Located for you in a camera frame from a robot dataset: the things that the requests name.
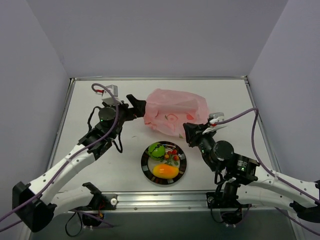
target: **white knob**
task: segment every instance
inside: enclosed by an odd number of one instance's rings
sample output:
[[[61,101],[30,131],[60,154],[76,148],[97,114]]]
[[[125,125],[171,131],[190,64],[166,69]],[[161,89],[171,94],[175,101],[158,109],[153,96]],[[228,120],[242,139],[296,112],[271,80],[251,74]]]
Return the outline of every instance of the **white knob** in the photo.
[[[112,206],[117,205],[117,203],[118,203],[118,200],[115,199],[115,198],[112,198],[111,201],[110,201],[110,204],[111,204]]]

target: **yellow mango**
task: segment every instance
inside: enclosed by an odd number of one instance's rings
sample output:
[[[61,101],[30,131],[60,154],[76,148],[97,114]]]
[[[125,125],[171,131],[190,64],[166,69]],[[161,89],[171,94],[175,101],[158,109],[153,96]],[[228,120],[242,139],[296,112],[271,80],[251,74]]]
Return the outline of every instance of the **yellow mango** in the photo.
[[[161,179],[173,179],[178,175],[179,168],[163,163],[155,166],[152,173]]]

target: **robotic arm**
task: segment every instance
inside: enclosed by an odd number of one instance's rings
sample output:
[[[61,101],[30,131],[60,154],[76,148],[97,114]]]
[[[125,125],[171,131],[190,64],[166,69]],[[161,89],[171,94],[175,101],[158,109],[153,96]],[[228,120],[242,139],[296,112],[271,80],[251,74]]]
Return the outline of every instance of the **robotic arm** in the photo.
[[[113,95],[118,96],[116,86],[107,88],[113,91]],[[102,92],[103,108],[98,113],[100,122],[78,141],[66,157],[45,174],[28,184],[19,182],[13,187],[12,209],[20,206],[15,212],[32,232],[40,231],[55,216],[79,206],[98,209],[103,201],[109,204],[110,209],[115,209],[116,200],[106,199],[90,182],[84,183],[80,188],[58,193],[76,174],[98,160],[112,146],[113,140],[122,131],[124,122],[145,115],[146,101],[137,100],[131,94],[127,95],[133,106],[129,107],[118,99],[111,102],[105,95],[107,92]],[[115,103],[118,103],[118,117],[114,127]],[[320,201],[315,202],[277,178],[299,186],[316,200],[320,199],[320,181],[304,182],[270,169],[269,171],[274,173],[272,176],[256,160],[235,153],[229,142],[215,142],[213,136],[218,129],[223,128],[215,123],[223,117],[223,113],[215,113],[209,116],[206,124],[183,125],[186,142],[192,148],[199,148],[204,162],[215,173],[215,183],[218,186],[225,184],[223,192],[216,191],[212,195],[208,193],[207,197],[214,200],[210,201],[211,208],[260,204],[296,212],[301,219],[320,223]],[[98,141],[108,132],[110,133],[105,139]]]

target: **pink bag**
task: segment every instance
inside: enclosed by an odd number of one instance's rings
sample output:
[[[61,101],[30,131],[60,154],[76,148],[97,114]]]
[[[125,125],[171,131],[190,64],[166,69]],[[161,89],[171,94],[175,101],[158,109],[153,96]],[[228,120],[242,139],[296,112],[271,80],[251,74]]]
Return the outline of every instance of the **pink bag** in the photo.
[[[185,138],[183,123],[205,124],[209,109],[202,96],[174,90],[154,90],[146,99],[144,124],[159,132]]]

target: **bolt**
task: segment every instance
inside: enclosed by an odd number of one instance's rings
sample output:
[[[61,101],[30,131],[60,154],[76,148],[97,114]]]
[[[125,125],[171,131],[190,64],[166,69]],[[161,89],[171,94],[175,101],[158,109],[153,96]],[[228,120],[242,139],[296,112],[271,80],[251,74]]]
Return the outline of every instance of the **bolt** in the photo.
[[[213,197],[213,196],[210,196],[210,197],[208,197],[208,199],[207,199],[208,203],[211,203],[213,200],[214,200],[214,197]]]
[[[112,198],[111,201],[110,201],[110,204],[111,204],[112,206],[117,205],[117,203],[118,203],[118,200],[115,199],[115,198]]]

